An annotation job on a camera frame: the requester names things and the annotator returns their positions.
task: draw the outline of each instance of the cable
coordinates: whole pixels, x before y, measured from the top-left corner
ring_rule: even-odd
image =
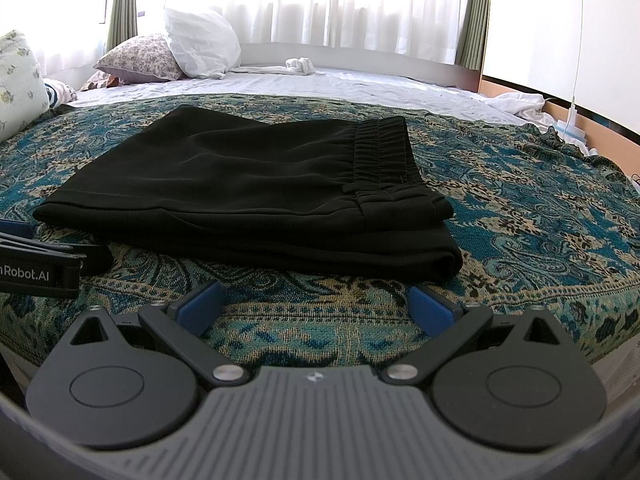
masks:
[[[580,71],[580,54],[582,53],[582,30],[584,28],[584,0],[580,0],[580,41],[578,43],[578,63],[575,68],[574,91],[572,101],[575,102],[575,88],[578,86],[578,72]]]

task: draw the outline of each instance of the folded black pants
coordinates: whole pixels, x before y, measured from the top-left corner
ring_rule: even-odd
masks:
[[[33,216],[165,254],[444,281],[450,204],[420,179],[402,117],[264,124],[181,106],[96,158]]]

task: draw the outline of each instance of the white towel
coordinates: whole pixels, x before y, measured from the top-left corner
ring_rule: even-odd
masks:
[[[540,94],[525,94],[523,92],[506,92],[496,97],[485,97],[482,94],[476,94],[475,97],[479,101],[488,104],[491,108],[501,110],[508,114],[513,114],[535,124],[540,131],[546,132],[549,126],[556,126],[556,120],[549,114],[542,111],[545,105],[545,99]],[[575,137],[565,135],[556,128],[559,139],[567,144],[577,146],[585,156],[593,156],[598,154],[595,148],[589,149],[587,145]]]
[[[308,57],[287,59],[286,66],[236,66],[228,72],[242,74],[284,74],[284,75],[310,75],[316,71],[316,67]]]

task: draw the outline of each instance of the pillowcase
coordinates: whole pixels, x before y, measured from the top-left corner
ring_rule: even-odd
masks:
[[[24,35],[0,36],[0,140],[13,137],[49,110],[40,65]]]
[[[44,78],[43,81],[44,88],[49,95],[49,108],[56,108],[78,100],[78,94],[68,84],[56,79]]]
[[[102,56],[94,68],[127,83],[165,83],[184,76],[163,34],[129,38]]]
[[[240,42],[231,24],[215,10],[164,6],[164,28],[169,49],[189,77],[224,77],[240,65]]]
[[[122,85],[124,85],[124,83],[116,76],[98,70],[98,72],[93,74],[87,82],[80,87],[80,91],[86,92],[87,90],[95,90],[97,88],[113,88],[114,86]]]

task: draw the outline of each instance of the floral pillow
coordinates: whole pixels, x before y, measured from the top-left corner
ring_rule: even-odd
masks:
[[[163,34],[130,38],[108,51],[94,68],[127,83],[164,83],[184,77]]]
[[[0,36],[0,140],[25,129],[49,110],[40,65],[24,35],[12,30]]]

